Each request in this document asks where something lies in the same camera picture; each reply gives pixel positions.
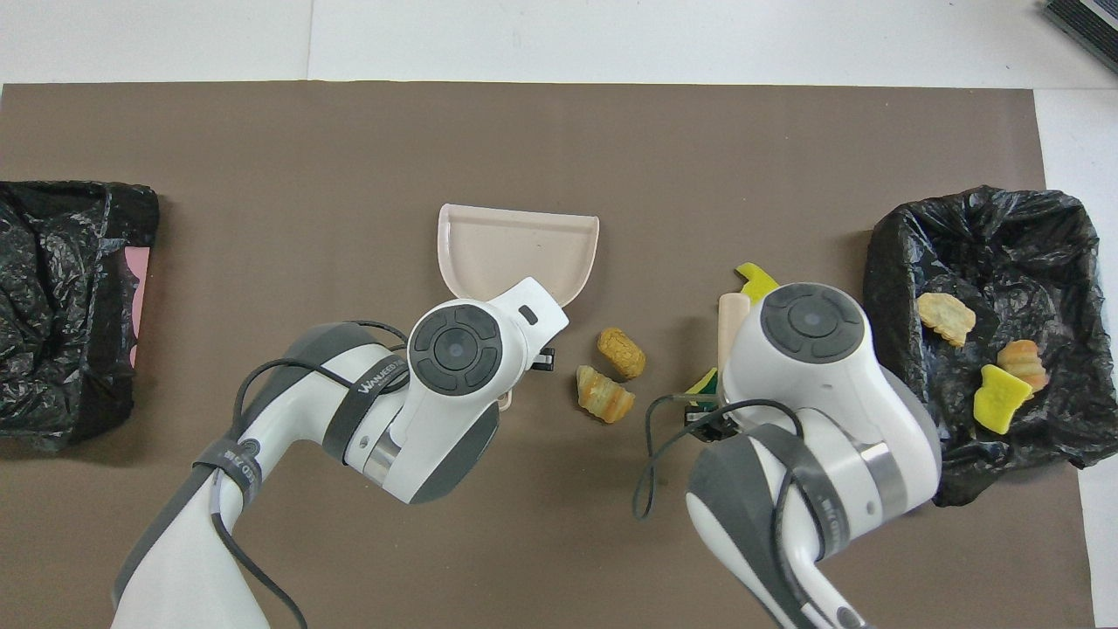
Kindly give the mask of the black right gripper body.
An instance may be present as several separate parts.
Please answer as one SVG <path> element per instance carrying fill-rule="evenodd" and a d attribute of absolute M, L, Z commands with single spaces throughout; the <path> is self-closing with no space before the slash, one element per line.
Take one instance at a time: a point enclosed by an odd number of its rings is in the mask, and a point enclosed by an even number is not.
<path fill-rule="evenodd" d="M 717 395 L 686 395 L 684 429 L 704 444 L 729 439 L 739 433 L 739 425 L 729 411 L 718 412 L 721 401 Z"/>

